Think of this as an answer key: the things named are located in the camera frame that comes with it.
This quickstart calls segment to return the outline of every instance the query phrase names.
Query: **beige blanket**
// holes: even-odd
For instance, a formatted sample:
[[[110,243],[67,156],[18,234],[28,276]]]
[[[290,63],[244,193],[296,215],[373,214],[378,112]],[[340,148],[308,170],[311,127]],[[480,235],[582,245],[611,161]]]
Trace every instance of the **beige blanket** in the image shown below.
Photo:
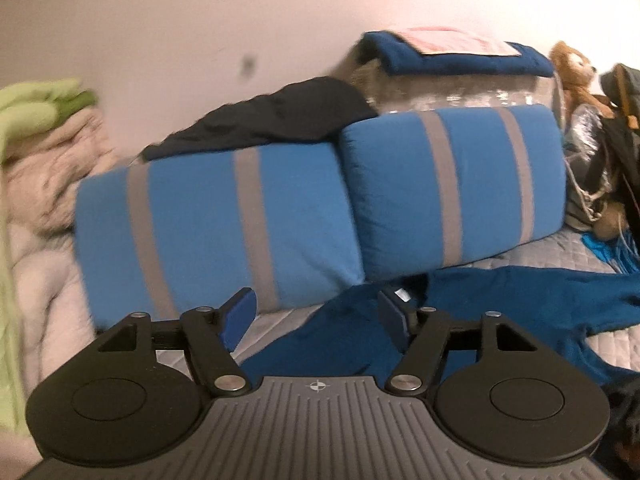
[[[7,147],[4,165],[9,218],[35,232],[71,227],[79,181],[118,162],[96,108],[84,108],[65,124]]]
[[[28,396],[94,339],[94,327],[71,236],[43,238],[15,223],[8,231]],[[32,438],[0,432],[0,480],[19,478],[40,460]]]

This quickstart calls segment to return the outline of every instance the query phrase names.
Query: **crosshair symbol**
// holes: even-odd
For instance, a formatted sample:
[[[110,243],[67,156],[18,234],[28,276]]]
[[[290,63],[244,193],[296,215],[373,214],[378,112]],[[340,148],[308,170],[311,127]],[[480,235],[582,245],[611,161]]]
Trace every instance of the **crosshair symbol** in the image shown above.
[[[310,387],[313,391],[315,391],[316,393],[317,393],[317,392],[320,392],[320,391],[322,391],[322,390],[324,390],[327,386],[328,386],[328,384],[324,384],[322,381],[318,381],[318,380],[313,381],[313,382],[309,385],[309,387]]]

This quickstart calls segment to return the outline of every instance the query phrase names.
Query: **teddy bear head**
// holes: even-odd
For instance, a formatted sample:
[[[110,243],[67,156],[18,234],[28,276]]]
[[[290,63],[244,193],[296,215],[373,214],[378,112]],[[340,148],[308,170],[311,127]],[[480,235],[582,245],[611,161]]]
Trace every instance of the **teddy bear head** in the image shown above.
[[[563,85],[588,87],[596,77],[596,69],[591,61],[564,41],[558,41],[553,46],[549,59]]]

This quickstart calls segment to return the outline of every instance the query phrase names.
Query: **triangular cutout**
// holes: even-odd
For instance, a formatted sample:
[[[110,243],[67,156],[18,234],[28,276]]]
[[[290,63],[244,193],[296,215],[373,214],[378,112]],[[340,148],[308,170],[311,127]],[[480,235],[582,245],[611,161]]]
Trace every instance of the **triangular cutout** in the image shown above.
[[[125,325],[100,346],[98,352],[133,352],[136,349],[137,335],[138,327],[136,325]]]
[[[535,352],[536,347],[524,339],[509,325],[500,324],[496,329],[498,350],[503,352]]]

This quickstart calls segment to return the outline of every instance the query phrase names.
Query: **striped pillow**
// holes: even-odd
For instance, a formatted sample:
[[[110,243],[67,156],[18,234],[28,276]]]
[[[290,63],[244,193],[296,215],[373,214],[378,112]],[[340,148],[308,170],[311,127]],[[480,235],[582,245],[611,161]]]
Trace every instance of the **striped pillow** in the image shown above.
[[[561,133],[543,105],[388,114],[348,126],[340,150],[368,280],[480,260],[562,226]]]
[[[271,312],[363,282],[330,144],[274,144],[130,166],[82,181],[76,250],[96,323],[173,319],[243,286]]]

